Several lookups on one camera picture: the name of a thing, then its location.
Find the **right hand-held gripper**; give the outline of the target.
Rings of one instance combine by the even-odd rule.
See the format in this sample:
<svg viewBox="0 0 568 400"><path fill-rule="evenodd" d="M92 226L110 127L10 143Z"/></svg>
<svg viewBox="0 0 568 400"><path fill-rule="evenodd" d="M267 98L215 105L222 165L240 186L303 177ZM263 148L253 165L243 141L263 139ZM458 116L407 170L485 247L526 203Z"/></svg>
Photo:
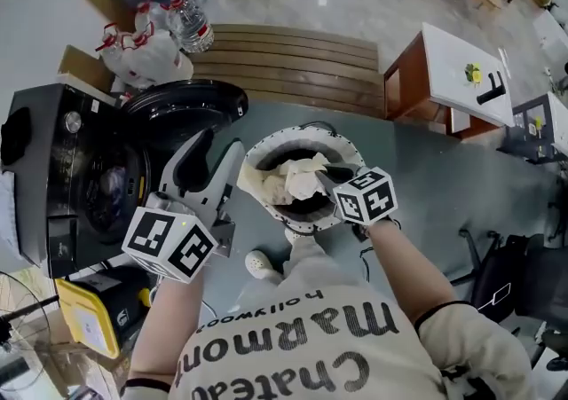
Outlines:
<svg viewBox="0 0 568 400"><path fill-rule="evenodd" d="M346 162L328 163L324 167L326 171L316 171L315 175L344 221L369 226L398 209L394 183L386 171ZM330 174L356 175L341 184Z"/></svg>

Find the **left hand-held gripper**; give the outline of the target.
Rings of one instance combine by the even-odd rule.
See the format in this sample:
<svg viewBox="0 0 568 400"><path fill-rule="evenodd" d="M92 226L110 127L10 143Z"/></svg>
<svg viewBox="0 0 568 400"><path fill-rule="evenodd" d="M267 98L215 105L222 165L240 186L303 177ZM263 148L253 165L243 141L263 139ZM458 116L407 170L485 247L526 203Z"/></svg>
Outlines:
<svg viewBox="0 0 568 400"><path fill-rule="evenodd" d="M230 255L235 223L222 210L236 186L245 150L235 138L209 177L213 138L213 130L204 129L184 142L162 171L162 192L150 193L145 206L136 208L122 251L146 271L189 284L211 255ZM216 217L210 226L169 196L201 190L201 215Z"/></svg>

